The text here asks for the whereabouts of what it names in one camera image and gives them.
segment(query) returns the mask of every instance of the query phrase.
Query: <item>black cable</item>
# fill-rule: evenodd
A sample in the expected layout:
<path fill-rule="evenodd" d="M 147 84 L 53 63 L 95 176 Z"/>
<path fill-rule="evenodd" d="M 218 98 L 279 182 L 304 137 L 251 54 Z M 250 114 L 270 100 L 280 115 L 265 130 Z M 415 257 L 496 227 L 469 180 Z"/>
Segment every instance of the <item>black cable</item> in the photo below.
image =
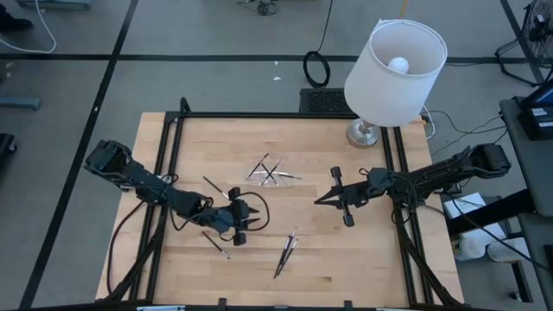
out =
<path fill-rule="evenodd" d="M 332 11 L 332 4 L 334 0 L 330 0 L 330 5 L 328 6 L 327 22 L 325 22 L 325 30 L 322 32 L 321 45 L 317 48 L 317 52 L 320 52 L 322 49 L 322 44 L 325 42 L 325 37 L 327 36 L 328 20 L 330 19 L 330 12 Z"/>
<path fill-rule="evenodd" d="M 457 128 L 457 126 L 455 125 L 455 123 L 453 122 L 453 119 L 451 118 L 451 116 L 449 116 L 449 114 L 445 111 L 437 111 L 437 110 L 431 110 L 429 112 L 432 112 L 432 113 L 441 113 L 442 115 L 446 116 L 446 118 L 449 120 L 449 122 L 451 123 L 451 126 L 453 127 L 453 129 L 461 134 L 467 134 L 467 133 L 471 133 L 471 134 L 481 134 L 481 133 L 486 133 L 488 132 L 489 130 L 484 130 L 484 131 L 481 131 L 481 130 L 478 130 L 478 131 L 475 131 L 475 130 L 470 130 L 470 131 L 466 131 L 466 130 L 459 130 Z M 500 126 L 498 127 L 497 129 L 502 129 L 504 128 L 504 126 Z"/>
<path fill-rule="evenodd" d="M 466 221 L 468 221 L 474 228 L 476 229 L 481 229 L 483 232 L 487 233 L 490 237 L 492 237 L 494 240 L 500 242 L 504 247 L 508 248 L 509 250 L 511 251 L 514 251 L 515 253 L 517 253 L 519 256 L 521 256 L 522 258 L 526 259 L 528 262 L 532 263 L 534 266 L 542 269 L 542 270 L 545 270 L 547 272 L 549 272 L 551 275 L 553 275 L 553 271 L 550 270 L 548 267 L 546 267 L 545 265 L 541 264 L 541 263 L 538 263 L 536 261 L 534 261 L 532 258 L 526 256 L 525 254 L 523 254 L 521 251 L 517 250 L 516 248 L 510 246 L 509 244 L 503 242 L 500 238 L 496 237 L 495 235 L 493 235 L 491 232 L 489 232 L 486 228 L 482 227 L 481 225 L 478 225 L 476 222 L 474 222 L 472 219 L 470 219 L 458 206 L 457 206 L 457 202 L 455 202 L 456 198 L 449 194 L 449 193 L 444 193 L 446 194 L 449 198 L 451 198 L 451 200 L 453 201 L 453 205 L 455 206 L 455 208 L 457 209 L 457 211 L 459 211 L 459 214 L 462 216 L 462 218 L 464 218 Z"/>
<path fill-rule="evenodd" d="M 269 0 L 269 2 L 259 0 L 257 12 L 260 16 L 271 16 L 278 12 L 278 5 L 276 5 L 273 0 Z"/>
<path fill-rule="evenodd" d="M 110 242 L 110 249 L 108 250 L 108 256 L 107 256 L 107 272 L 106 272 L 106 278 L 105 278 L 105 282 L 106 282 L 106 287 L 107 287 L 107 292 L 109 294 L 112 293 L 112 290 L 111 290 L 111 260 L 113 258 L 113 245 L 115 244 L 115 238 L 117 237 L 117 235 L 119 234 L 119 231 L 121 230 L 121 228 L 123 227 L 124 223 L 130 219 L 130 217 L 132 215 L 134 215 L 138 209 L 140 209 L 140 207 L 142 206 L 142 204 L 144 204 L 144 201 L 140 201 L 140 203 L 138 203 L 138 205 L 133 208 L 130 213 L 127 214 L 127 216 L 125 216 L 123 218 L 123 220 L 121 220 L 121 222 L 119 223 L 118 227 L 115 229 L 115 232 L 113 233 L 113 236 L 111 237 L 111 242 Z"/>
<path fill-rule="evenodd" d="M 436 211 L 436 212 L 438 212 L 438 213 L 440 213 L 440 214 L 442 214 L 442 215 L 445 216 L 445 213 L 443 212 L 443 210 L 441 210 L 441 209 L 439 209 L 439 208 L 437 208 L 437 207 L 433 207 L 433 206 L 426 205 L 426 204 L 423 204 L 422 206 L 427 207 L 427 208 L 429 208 L 429 209 L 431 209 L 431 210 L 434 210 L 434 211 Z"/>
<path fill-rule="evenodd" d="M 113 293 L 109 294 L 103 301 L 121 301 L 123 300 L 124 294 L 129 288 L 130 284 L 135 280 L 135 278 L 141 273 L 142 268 L 146 261 L 148 260 L 151 253 L 154 249 L 162 242 L 163 230 L 160 225 L 162 222 L 167 221 L 167 215 L 161 216 L 158 220 L 154 234 L 149 239 L 149 242 L 144 248 L 144 252 L 137 258 L 137 260 L 132 264 L 129 269 L 129 272 L 125 275 L 123 280 L 119 282 L 117 287 L 113 290 Z"/>
<path fill-rule="evenodd" d="M 480 125 L 480 126 L 477 126 L 477 127 L 475 127 L 473 130 L 471 130 L 471 131 L 469 131 L 469 132 L 467 132 L 467 133 L 461 135 L 459 138 L 455 139 L 453 142 L 448 143 L 447 145 L 445 145 L 445 146 L 439 148 L 438 150 L 434 151 L 434 152 L 431 154 L 431 156 L 433 156 L 433 155 L 435 155 L 436 153 L 438 153 L 438 152 L 440 152 L 440 151 L 446 149 L 447 147 L 451 146 L 452 144 L 459 142 L 464 136 L 467 136 L 467 135 L 470 135 L 470 134 L 482 134 L 482 133 L 487 133 L 487 132 L 493 131 L 493 130 L 504 129 L 505 126 L 499 126 L 499 127 L 497 127 L 497 128 L 493 128 L 493 129 L 489 129 L 489 130 L 480 130 L 479 132 L 475 132 L 477 129 L 479 129 L 479 128 L 481 128 L 481 127 L 484 127 L 484 126 L 486 126 L 486 125 L 488 125 L 490 122 L 492 122 L 493 120 L 495 120 L 495 119 L 497 119 L 497 118 L 499 118 L 499 117 L 501 117 L 501 115 L 498 115 L 497 117 L 493 117 L 493 118 L 491 118 L 490 120 L 488 120 L 486 123 L 484 123 L 484 124 L 482 124 L 482 125 Z"/>
<path fill-rule="evenodd" d="M 391 215 L 390 215 L 390 219 L 391 219 L 391 222 L 394 223 L 394 225 L 397 225 L 397 222 L 396 222 L 396 211 L 394 208 L 391 209 Z M 407 224 L 407 222 L 411 219 L 411 213 L 409 213 L 407 215 L 407 218 L 403 221 L 403 224 Z"/>
<path fill-rule="evenodd" d="M 407 210 L 409 211 L 409 214 L 407 216 L 407 219 L 404 221 L 404 225 L 405 225 L 411 219 L 411 214 L 415 211 L 412 207 L 414 206 L 416 208 L 417 206 L 418 194 L 416 194 L 415 185 L 413 185 L 413 183 L 410 180 L 408 180 L 407 178 L 401 175 L 396 174 L 396 172 L 390 171 L 390 173 L 392 173 L 395 177 L 401 180 L 407 181 L 409 183 L 409 192 L 407 193 L 407 197 L 409 198 L 409 201 L 407 202 Z M 411 202 L 411 191 L 415 195 L 415 202 Z M 396 219 L 394 217 L 393 211 L 391 212 L 391 222 L 396 224 Z"/>
<path fill-rule="evenodd" d="M 459 187 L 461 188 L 461 190 L 462 190 L 464 187 L 466 187 L 466 186 L 468 185 L 468 183 L 470 182 L 470 180 L 472 180 L 472 179 L 473 179 L 473 177 L 467 179 L 467 182 L 465 182 L 464 185 L 459 184 Z"/>
<path fill-rule="evenodd" d="M 257 5 L 256 10 L 245 5 L 250 2 L 238 2 L 238 4 L 244 6 L 249 10 L 257 12 L 260 16 L 271 16 L 278 12 L 278 5 L 274 3 L 274 0 L 269 0 L 269 2 L 265 2 L 264 0 L 259 0 L 259 4 Z"/>
<path fill-rule="evenodd" d="M 173 211 L 171 211 L 169 209 L 169 216 L 171 218 L 171 223 L 173 224 L 173 228 L 175 228 L 175 230 L 177 231 L 180 231 L 182 229 L 184 229 L 184 226 L 188 224 L 188 222 L 190 222 L 190 220 L 185 220 L 184 223 L 182 223 L 181 226 L 177 226 L 176 223 L 175 223 L 175 216 L 173 216 Z"/>
<path fill-rule="evenodd" d="M 461 201 L 461 202 L 470 204 L 470 205 L 472 205 L 472 206 L 476 206 L 476 207 L 483 207 L 483 206 L 486 206 L 486 204 L 474 203 L 474 202 L 471 202 L 471 201 L 469 201 L 469 200 L 465 200 L 465 199 L 462 199 L 462 198 L 455 198 L 455 199 L 458 200 L 458 201 Z"/>
<path fill-rule="evenodd" d="M 493 143 L 497 143 L 498 141 L 500 141 L 501 138 L 503 138 L 503 136 L 505 136 L 506 134 L 507 134 L 507 129 L 505 129 L 505 131 L 503 132 L 503 134 L 501 134 L 501 136 L 500 136 L 498 139 L 496 139 L 495 142 L 493 142 Z"/>
<path fill-rule="evenodd" d="M 234 236 L 232 236 L 232 237 L 230 237 L 230 238 L 223 238 L 223 234 L 222 234 L 222 233 L 219 233 L 219 238 L 222 239 L 222 240 L 225 241 L 225 242 L 231 242 L 233 237 L 234 237 Z"/>
<path fill-rule="evenodd" d="M 330 20 L 330 12 L 332 11 L 332 5 L 334 0 L 330 0 L 330 5 L 328 6 L 328 14 L 327 14 L 327 22 L 325 23 L 325 30 L 322 32 L 322 39 L 321 39 L 321 45 L 316 51 L 309 51 L 305 56 L 303 57 L 303 73 L 305 74 L 305 79 L 307 79 L 308 83 L 313 88 L 324 88 L 328 85 L 328 82 L 330 81 L 330 66 L 328 65 L 328 61 L 325 60 L 324 57 L 319 53 L 322 49 L 322 44 L 325 41 L 325 37 L 327 36 L 327 28 L 328 28 L 328 20 Z M 319 60 L 322 64 L 322 66 L 325 68 L 325 74 L 327 75 L 324 82 L 319 83 L 315 81 L 313 78 L 311 78 L 311 75 L 308 71 L 308 61 L 311 56 L 314 56 Z"/>

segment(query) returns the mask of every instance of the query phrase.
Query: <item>wooden table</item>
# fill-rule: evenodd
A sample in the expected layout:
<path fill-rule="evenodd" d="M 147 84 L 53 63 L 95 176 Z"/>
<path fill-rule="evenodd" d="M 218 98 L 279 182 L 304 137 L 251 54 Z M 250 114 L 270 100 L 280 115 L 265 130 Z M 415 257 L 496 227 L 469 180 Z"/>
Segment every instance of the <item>wooden table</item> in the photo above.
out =
<path fill-rule="evenodd" d="M 163 117 L 163 113 L 143 114 L 133 149 L 133 157 L 150 171 L 156 161 Z M 175 186 L 212 196 L 215 206 L 228 203 L 203 181 L 204 175 L 224 191 L 240 186 L 243 192 L 258 192 L 269 203 L 270 223 L 260 232 L 248 232 L 247 244 L 239 247 L 216 239 L 231 260 L 222 257 L 200 233 L 204 230 L 216 237 L 215 231 L 188 225 L 176 232 L 168 224 L 154 303 L 214 305 L 220 297 L 225 297 L 229 305 L 339 307 L 350 300 L 355 307 L 408 307 L 397 231 L 391 222 L 391 199 L 383 196 L 362 208 L 352 208 L 356 224 L 352 228 L 344 226 L 341 211 L 313 204 L 334 184 L 330 175 L 332 166 L 341 167 L 345 184 L 364 179 L 358 173 L 360 168 L 385 167 L 381 142 L 370 149 L 349 145 L 345 137 L 349 122 L 185 119 L 176 167 L 180 179 Z M 431 160 L 421 121 L 404 126 L 402 131 L 410 169 L 429 165 Z M 172 137 L 168 141 L 170 149 Z M 398 169 L 393 135 L 391 146 Z M 301 176 L 302 180 L 288 187 L 252 186 L 245 176 L 266 152 L 270 152 L 272 159 L 282 158 L 284 170 Z M 248 198 L 248 202 L 263 211 L 260 204 L 254 203 L 255 198 Z M 122 194 L 116 224 L 136 204 L 133 192 Z M 441 208 L 436 196 L 430 197 L 427 204 Z M 143 208 L 133 216 L 118 235 L 113 260 L 114 283 L 121 280 L 135 260 L 144 211 Z M 443 216 L 425 207 L 419 208 L 418 214 L 430 268 L 453 297 L 462 301 Z M 264 220 L 265 214 L 259 215 Z M 177 218 L 177 222 L 181 223 L 182 219 Z M 296 226 L 298 246 L 283 273 L 274 280 L 286 237 Z M 423 301 L 414 262 L 412 267 L 418 301 Z M 148 272 L 147 263 L 139 297 L 145 292 Z M 97 297 L 104 296 L 105 269 L 97 293 Z"/>

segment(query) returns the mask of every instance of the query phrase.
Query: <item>lamp base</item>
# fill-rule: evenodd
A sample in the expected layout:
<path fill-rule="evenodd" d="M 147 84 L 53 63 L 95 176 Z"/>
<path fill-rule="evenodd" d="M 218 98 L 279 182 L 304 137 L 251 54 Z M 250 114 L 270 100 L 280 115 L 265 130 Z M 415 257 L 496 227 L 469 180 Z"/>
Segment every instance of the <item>lamp base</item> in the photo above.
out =
<path fill-rule="evenodd" d="M 378 126 L 360 118 L 355 119 L 347 127 L 346 137 L 347 141 L 355 148 L 369 148 L 378 141 Z"/>

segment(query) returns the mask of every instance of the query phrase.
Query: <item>white wire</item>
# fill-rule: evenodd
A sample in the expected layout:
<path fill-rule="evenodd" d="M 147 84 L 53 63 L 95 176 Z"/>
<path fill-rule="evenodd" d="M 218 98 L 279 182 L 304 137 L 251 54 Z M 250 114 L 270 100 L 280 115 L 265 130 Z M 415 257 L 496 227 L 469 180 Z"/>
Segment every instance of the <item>white wire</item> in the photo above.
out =
<path fill-rule="evenodd" d="M 426 105 L 423 105 L 423 109 L 424 111 L 426 112 L 426 115 L 429 116 L 429 120 L 430 120 L 430 125 L 432 125 L 432 134 L 430 134 L 430 136 L 427 136 L 426 137 L 426 140 L 429 140 L 430 138 L 432 138 L 435 134 L 435 126 L 434 126 L 434 121 L 432 120 L 432 116 L 430 116 L 430 112 L 428 109 L 426 109 Z"/>
<path fill-rule="evenodd" d="M 42 18 L 42 13 L 41 13 L 41 8 L 40 6 L 38 5 L 38 0 L 35 0 L 35 4 L 36 4 L 36 13 L 38 13 L 38 16 L 41 18 L 41 21 L 42 21 L 42 25 L 44 25 L 44 29 L 48 32 L 48 34 L 50 35 L 50 38 L 52 38 L 52 42 L 54 43 L 54 45 L 52 46 L 52 48 L 50 48 L 48 51 L 43 51 L 43 50 L 31 50 L 31 49 L 25 49 L 25 48 L 18 48 L 16 46 L 13 46 L 11 44 L 9 44 L 8 42 L 2 40 L 0 38 L 0 42 L 5 44 L 8 48 L 13 48 L 17 51 L 22 51 L 22 52 L 27 52 L 27 53 L 43 53 L 43 54 L 50 54 L 52 53 L 55 48 L 58 46 L 58 42 L 55 40 L 54 38 L 54 35 L 52 35 L 52 32 L 50 31 L 50 29 L 48 28 L 48 26 L 46 25 L 46 22 L 44 22 L 44 18 Z"/>

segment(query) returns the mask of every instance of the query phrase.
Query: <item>metal stand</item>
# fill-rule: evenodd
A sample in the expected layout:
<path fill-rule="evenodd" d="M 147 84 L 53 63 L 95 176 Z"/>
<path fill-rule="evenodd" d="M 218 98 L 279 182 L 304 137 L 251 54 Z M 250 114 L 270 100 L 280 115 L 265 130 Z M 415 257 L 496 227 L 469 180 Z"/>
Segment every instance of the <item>metal stand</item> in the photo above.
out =
<path fill-rule="evenodd" d="M 0 107 L 30 108 L 32 110 L 39 110 L 41 109 L 41 100 L 39 98 L 0 97 Z"/>
<path fill-rule="evenodd" d="M 346 131 L 347 141 L 355 148 L 369 148 L 378 141 L 378 126 L 360 118 L 353 120 Z"/>

